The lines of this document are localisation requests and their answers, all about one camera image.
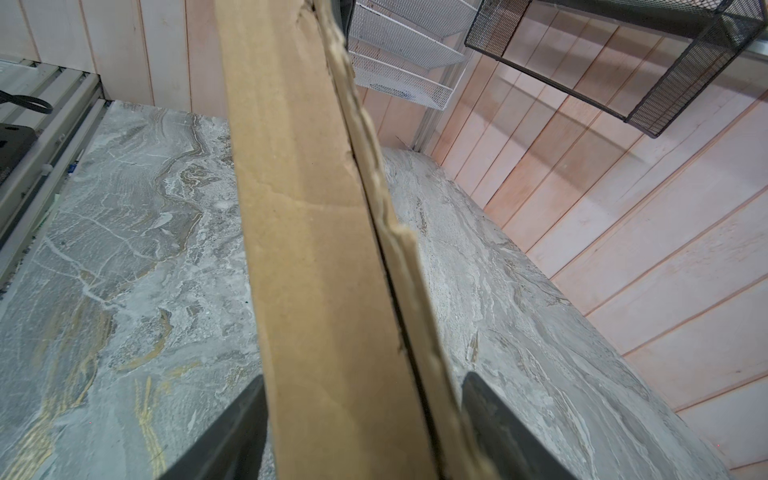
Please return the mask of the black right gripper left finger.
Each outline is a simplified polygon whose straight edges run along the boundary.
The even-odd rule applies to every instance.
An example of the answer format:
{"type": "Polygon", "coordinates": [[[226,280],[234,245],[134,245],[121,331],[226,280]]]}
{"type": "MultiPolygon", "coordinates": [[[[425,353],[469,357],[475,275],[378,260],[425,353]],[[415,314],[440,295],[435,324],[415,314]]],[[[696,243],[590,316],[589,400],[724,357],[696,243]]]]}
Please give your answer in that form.
{"type": "Polygon", "coordinates": [[[259,375],[160,479],[257,479],[267,428],[266,389],[259,375]]]}

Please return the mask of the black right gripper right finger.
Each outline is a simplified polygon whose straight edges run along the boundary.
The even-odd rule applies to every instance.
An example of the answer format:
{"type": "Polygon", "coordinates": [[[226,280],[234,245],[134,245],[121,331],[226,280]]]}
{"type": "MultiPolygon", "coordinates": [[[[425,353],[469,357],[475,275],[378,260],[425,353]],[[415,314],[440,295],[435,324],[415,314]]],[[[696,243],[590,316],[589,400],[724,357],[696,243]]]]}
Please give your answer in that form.
{"type": "Polygon", "coordinates": [[[462,382],[462,408],[501,479],[575,479],[476,372],[462,382]]]}

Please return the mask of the brown cardboard box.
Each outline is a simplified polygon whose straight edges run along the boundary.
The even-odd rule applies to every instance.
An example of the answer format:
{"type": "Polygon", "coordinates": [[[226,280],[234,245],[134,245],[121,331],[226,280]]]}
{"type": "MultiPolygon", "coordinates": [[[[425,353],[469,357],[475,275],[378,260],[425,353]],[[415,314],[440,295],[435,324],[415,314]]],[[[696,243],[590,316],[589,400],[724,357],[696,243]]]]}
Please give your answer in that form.
{"type": "Polygon", "coordinates": [[[494,479],[327,1],[215,5],[282,479],[494,479]]]}

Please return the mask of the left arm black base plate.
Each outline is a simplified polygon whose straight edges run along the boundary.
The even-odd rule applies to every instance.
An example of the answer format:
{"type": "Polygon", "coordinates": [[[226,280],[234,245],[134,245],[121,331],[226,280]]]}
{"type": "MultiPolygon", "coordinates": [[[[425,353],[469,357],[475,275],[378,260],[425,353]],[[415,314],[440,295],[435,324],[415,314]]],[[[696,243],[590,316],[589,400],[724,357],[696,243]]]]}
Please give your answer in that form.
{"type": "Polygon", "coordinates": [[[33,128],[2,123],[0,127],[0,184],[19,165],[37,140],[33,128]]]}

